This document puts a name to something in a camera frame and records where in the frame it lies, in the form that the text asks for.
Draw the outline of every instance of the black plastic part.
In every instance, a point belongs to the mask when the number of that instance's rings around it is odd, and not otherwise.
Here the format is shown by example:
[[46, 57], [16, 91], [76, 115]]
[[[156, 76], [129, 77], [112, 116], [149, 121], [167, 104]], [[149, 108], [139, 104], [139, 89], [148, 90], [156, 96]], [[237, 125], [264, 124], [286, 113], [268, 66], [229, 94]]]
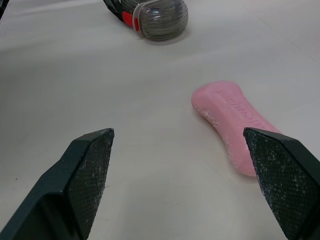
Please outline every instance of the black plastic part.
[[5, 13], [9, 0], [0, 0], [0, 20]]
[[245, 128], [261, 191], [289, 240], [320, 239], [320, 162], [296, 139]]
[[114, 130], [83, 135], [36, 182], [0, 240], [86, 240], [105, 189]]
[[119, 2], [119, 0], [103, 0], [106, 7], [122, 22], [124, 22], [124, 19], [122, 17], [122, 13], [124, 12], [124, 9]]

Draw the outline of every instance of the red tab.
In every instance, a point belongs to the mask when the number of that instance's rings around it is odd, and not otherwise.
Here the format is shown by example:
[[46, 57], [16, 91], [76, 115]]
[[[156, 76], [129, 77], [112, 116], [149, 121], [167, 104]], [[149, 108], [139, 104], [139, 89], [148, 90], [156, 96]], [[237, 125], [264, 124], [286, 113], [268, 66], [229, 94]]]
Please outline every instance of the red tab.
[[135, 26], [135, 30], [136, 30], [137, 32], [139, 32], [139, 22], [138, 22], [138, 18], [135, 18], [135, 19], [134, 19], [134, 26]]
[[122, 12], [122, 18], [125, 24], [129, 25], [130, 27], [134, 27], [134, 24], [132, 22], [132, 15], [126, 11]]

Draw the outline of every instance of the clear plastic container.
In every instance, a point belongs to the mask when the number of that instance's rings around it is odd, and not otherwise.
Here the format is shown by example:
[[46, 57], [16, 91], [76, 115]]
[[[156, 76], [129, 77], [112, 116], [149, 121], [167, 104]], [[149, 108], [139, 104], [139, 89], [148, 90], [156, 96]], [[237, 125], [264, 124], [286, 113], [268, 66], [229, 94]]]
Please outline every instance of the clear plastic container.
[[188, 24], [188, 8], [183, 0], [122, 0], [132, 13], [133, 29], [152, 41], [164, 41], [180, 35]]

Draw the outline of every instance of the white table surface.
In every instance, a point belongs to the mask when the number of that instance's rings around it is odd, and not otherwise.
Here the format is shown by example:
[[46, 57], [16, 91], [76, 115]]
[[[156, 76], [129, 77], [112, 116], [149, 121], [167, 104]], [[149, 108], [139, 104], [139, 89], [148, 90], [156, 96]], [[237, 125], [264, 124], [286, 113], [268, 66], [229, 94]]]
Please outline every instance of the white table surface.
[[320, 1], [186, 0], [173, 42], [141, 39], [102, 0], [10, 0], [0, 21], [0, 229], [69, 143], [114, 128], [90, 240], [284, 240], [257, 180], [192, 109], [239, 84], [320, 158]]

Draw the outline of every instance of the pink soap bar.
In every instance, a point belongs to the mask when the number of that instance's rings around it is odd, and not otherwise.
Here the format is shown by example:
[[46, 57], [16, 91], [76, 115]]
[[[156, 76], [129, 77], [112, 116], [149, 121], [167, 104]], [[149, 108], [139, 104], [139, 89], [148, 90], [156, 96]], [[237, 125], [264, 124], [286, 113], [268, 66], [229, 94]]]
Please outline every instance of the pink soap bar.
[[280, 132], [254, 109], [240, 87], [230, 81], [208, 83], [193, 93], [191, 103], [220, 134], [233, 166], [244, 175], [256, 176], [244, 128]]

